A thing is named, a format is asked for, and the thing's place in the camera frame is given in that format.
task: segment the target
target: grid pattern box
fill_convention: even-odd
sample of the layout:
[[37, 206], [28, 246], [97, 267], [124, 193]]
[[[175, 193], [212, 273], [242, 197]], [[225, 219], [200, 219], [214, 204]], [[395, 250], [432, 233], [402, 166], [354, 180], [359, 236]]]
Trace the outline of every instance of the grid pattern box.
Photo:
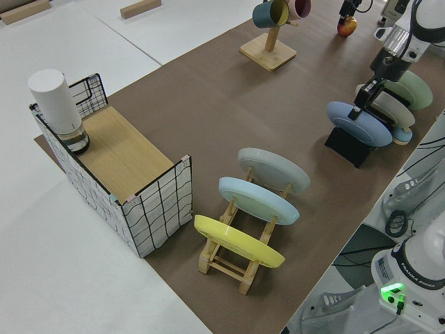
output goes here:
[[[70, 86], [82, 118], [108, 105], [102, 80], [93, 74]], [[138, 257], [159, 248], [192, 219], [192, 163], [186, 155], [172, 168], [121, 203], [68, 149], [45, 122], [37, 104], [33, 116], [74, 188]]]

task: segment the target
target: apple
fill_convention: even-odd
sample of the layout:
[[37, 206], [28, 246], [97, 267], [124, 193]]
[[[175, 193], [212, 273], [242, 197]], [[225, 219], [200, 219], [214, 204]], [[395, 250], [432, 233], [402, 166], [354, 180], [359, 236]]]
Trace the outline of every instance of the apple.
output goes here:
[[340, 36], [348, 37], [357, 28], [357, 21], [353, 16], [347, 16], [345, 19], [340, 19], [337, 25], [337, 33]]

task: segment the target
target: pink mug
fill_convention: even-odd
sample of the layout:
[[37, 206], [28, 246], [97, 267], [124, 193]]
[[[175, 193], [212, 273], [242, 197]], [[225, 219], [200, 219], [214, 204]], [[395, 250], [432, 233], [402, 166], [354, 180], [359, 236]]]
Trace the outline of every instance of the pink mug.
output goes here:
[[289, 21], [304, 19], [311, 11], [311, 0], [286, 0], [289, 5]]

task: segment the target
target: mug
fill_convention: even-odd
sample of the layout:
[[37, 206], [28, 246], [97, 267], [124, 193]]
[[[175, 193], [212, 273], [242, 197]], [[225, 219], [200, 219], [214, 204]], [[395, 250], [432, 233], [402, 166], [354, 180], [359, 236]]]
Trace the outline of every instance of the mug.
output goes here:
[[289, 18], [289, 7], [286, 0], [264, 0], [254, 8], [252, 18], [258, 28], [282, 26]]
[[289, 5], [289, 20], [304, 19], [311, 11], [311, 0], [286, 0]]

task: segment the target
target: blue mug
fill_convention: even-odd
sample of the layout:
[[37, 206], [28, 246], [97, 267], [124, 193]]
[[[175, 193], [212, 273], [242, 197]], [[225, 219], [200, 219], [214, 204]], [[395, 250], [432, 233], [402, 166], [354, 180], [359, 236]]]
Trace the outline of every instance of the blue mug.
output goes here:
[[289, 20], [289, 6], [286, 0], [264, 0], [254, 8], [252, 19], [258, 28], [282, 26]]

